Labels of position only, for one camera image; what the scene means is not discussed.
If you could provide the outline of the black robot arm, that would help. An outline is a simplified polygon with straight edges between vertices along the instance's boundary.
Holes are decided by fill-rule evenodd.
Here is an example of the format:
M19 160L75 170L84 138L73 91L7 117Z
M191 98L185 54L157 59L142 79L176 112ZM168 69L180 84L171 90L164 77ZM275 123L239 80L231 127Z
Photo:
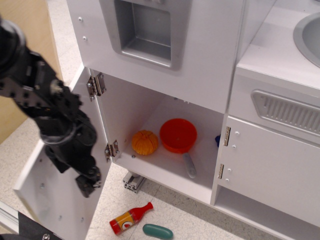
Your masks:
M0 21L0 94L11 98L33 119L45 144L45 153L59 172L74 169L84 197L101 185L101 172L92 156L97 133L82 102L58 79L37 52L31 51L21 29Z

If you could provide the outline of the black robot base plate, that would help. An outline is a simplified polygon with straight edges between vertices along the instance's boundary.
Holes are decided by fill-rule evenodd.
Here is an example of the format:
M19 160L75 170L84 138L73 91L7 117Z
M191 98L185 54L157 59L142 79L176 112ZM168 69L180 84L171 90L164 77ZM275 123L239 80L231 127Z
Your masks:
M28 240L62 240L56 233L18 212L18 235Z

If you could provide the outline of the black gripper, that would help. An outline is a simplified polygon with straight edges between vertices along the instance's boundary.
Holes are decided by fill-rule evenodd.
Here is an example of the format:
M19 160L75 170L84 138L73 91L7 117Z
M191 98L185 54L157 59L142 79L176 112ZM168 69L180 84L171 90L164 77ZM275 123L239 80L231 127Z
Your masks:
M89 198L96 188L102 185L99 168L92 156L97 141L97 133L91 125L73 125L72 130L63 136L44 136L45 153L58 169L64 173L69 168L80 174L75 182L85 198Z

